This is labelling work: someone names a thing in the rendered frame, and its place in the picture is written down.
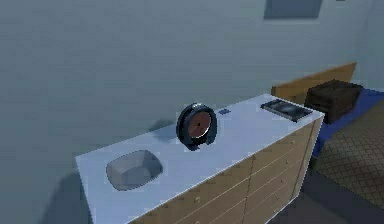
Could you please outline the black round alarm clock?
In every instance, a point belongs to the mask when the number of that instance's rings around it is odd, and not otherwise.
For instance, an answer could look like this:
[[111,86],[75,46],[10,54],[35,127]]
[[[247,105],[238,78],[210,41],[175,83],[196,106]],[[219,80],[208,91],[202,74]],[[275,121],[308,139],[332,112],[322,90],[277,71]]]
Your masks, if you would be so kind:
[[190,151],[196,151],[201,144],[212,144],[217,135],[214,110],[202,103],[188,105],[178,117],[176,135]]

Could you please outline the grey bowl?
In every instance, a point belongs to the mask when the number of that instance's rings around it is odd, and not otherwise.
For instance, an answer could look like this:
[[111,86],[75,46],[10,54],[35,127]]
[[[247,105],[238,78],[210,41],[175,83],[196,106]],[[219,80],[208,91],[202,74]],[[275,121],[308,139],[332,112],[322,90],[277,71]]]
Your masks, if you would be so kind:
[[118,191],[144,186],[162,173],[161,161],[148,150],[138,150],[120,156],[106,166],[107,178]]

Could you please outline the white-topped wooden chest of drawers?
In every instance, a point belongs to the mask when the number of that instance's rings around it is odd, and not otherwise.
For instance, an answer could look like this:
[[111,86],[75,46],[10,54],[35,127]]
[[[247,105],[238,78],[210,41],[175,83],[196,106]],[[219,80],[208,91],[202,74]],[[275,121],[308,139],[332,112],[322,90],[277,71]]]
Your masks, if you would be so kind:
[[[269,94],[218,113],[214,143],[190,151],[173,125],[80,155],[76,159],[94,224],[234,224],[250,194],[293,190],[311,154],[323,113],[292,122],[260,106]],[[152,152],[163,173],[144,186],[118,191],[106,166],[138,150]]]

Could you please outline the dark brown pillow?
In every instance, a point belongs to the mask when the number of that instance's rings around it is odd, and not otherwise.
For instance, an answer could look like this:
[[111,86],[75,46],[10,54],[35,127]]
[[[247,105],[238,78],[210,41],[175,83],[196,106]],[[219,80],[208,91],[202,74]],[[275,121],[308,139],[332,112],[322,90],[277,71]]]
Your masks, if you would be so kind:
[[330,80],[307,91],[304,106],[323,112],[324,123],[332,124],[354,108],[363,87],[340,80]]

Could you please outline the bed with blue sheet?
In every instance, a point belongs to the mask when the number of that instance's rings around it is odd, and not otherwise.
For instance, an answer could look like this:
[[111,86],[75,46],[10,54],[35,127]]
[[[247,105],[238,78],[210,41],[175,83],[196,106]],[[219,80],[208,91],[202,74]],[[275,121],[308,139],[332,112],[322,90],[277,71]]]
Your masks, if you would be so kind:
[[[274,85],[271,94],[304,105],[314,86],[333,79],[352,83],[355,68],[351,62]],[[351,112],[332,124],[323,121],[310,166],[384,210],[384,92],[363,87]]]

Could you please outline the grey framed wall picture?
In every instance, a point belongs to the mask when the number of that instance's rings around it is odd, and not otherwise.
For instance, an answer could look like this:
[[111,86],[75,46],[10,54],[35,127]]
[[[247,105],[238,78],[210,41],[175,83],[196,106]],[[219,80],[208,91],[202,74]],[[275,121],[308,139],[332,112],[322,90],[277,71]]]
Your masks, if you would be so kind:
[[265,19],[312,19],[320,13],[323,0],[266,0]]

